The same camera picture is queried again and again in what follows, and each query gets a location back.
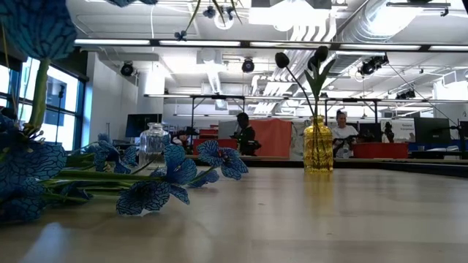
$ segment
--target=white shirt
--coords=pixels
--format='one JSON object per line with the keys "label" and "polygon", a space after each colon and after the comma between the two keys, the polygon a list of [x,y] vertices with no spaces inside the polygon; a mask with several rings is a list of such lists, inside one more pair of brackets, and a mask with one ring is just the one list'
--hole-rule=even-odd
{"label": "white shirt", "polygon": [[[335,127],[331,130],[331,134],[333,135],[334,139],[346,139],[351,135],[358,135],[358,131],[354,129],[353,126],[348,126],[346,125],[344,128],[340,127]],[[345,142],[345,146],[348,148],[350,147],[347,142]],[[342,158],[343,157],[343,148],[339,149],[338,152],[336,153],[336,157]]]}

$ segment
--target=yellow glass vase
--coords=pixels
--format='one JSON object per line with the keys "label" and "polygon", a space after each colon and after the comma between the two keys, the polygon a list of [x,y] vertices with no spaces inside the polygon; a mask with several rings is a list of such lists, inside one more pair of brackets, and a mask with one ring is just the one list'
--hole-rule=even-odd
{"label": "yellow glass vase", "polygon": [[333,136],[323,125],[323,116],[304,130],[304,172],[330,172],[333,170]]}

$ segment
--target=glass vase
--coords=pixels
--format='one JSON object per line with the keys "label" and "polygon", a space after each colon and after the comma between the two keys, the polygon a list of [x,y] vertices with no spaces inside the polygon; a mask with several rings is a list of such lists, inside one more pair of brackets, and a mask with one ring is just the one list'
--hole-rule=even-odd
{"label": "glass vase", "polygon": [[306,174],[333,170],[333,136],[322,116],[304,129],[303,160]]}
{"label": "glass vase", "polygon": [[163,137],[168,134],[162,129],[160,123],[148,123],[149,129],[140,134],[139,166],[151,161],[163,162],[162,151],[164,150]]}

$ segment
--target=orange partition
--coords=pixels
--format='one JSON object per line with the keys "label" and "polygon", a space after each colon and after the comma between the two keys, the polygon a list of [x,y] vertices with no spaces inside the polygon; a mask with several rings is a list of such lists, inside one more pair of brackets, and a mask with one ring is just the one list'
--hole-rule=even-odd
{"label": "orange partition", "polygon": [[255,139],[262,147],[255,151],[257,156],[290,157],[291,122],[279,119],[250,120],[255,130]]}

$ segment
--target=table surface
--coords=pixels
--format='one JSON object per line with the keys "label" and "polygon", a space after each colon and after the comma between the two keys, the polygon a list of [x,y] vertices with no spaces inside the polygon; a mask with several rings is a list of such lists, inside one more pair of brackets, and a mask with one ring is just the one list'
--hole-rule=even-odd
{"label": "table surface", "polygon": [[126,218],[114,199],[0,226],[0,262],[467,262],[468,180],[251,168]]}

